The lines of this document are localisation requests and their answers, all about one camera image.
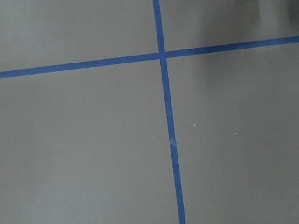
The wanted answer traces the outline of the crossing blue tape strip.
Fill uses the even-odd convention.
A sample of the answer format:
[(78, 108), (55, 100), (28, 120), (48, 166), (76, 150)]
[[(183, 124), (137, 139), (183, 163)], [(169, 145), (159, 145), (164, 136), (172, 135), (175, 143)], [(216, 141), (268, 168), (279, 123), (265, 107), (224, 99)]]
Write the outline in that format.
[[(299, 42), (299, 37), (293, 36), (293, 37), (268, 39), (268, 40), (252, 41), (252, 42), (240, 42), (240, 43), (192, 48), (192, 49), (166, 51), (164, 55), (166, 58), (175, 58), (175, 57), (210, 54), (210, 53), (224, 52), (224, 51), (234, 51), (234, 50), (241, 50), (241, 49), (294, 44), (298, 42)], [(150, 53), (150, 54), (142, 54), (142, 55), (135, 55), (135, 56), (123, 56), (123, 57), (116, 57), (116, 58), (107, 58), (107, 59), (100, 59), (100, 60), (93, 60), (93, 61), (67, 63), (67, 64), (60, 64), (60, 65), (20, 69), (20, 70), (2, 71), (0, 73), (0, 78), (5, 79), (5, 78), (12, 78), (12, 77), (39, 75), (39, 74), (61, 72), (61, 71), (68, 71), (68, 70), (79, 70), (79, 69), (87, 69), (87, 68), (102, 67), (102, 66), (109, 66), (109, 65), (152, 61), (152, 60), (158, 60), (159, 56), (160, 53)]]

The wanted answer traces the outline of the long blue tape strip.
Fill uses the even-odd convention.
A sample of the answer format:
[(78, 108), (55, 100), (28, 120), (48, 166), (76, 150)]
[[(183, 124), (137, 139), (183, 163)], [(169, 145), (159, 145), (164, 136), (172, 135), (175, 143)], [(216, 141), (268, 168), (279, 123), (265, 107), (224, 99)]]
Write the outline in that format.
[(185, 208), (184, 208), (183, 191), (181, 185), (178, 149), (177, 149), (177, 141), (175, 135), (175, 125), (174, 125), (173, 110), (172, 110), (171, 91), (170, 91), (169, 75), (168, 75), (168, 68), (167, 68), (166, 52), (164, 49), (162, 15), (161, 15), (160, 2), (158, 0), (153, 1), (153, 9), (154, 9), (158, 54), (159, 54), (163, 93), (164, 93), (164, 104), (165, 104), (165, 112), (166, 112), (166, 120), (167, 120), (168, 138), (170, 142), (173, 178), (174, 178), (174, 185), (175, 185), (175, 192), (176, 192), (178, 219), (181, 224), (185, 224), (186, 223)]

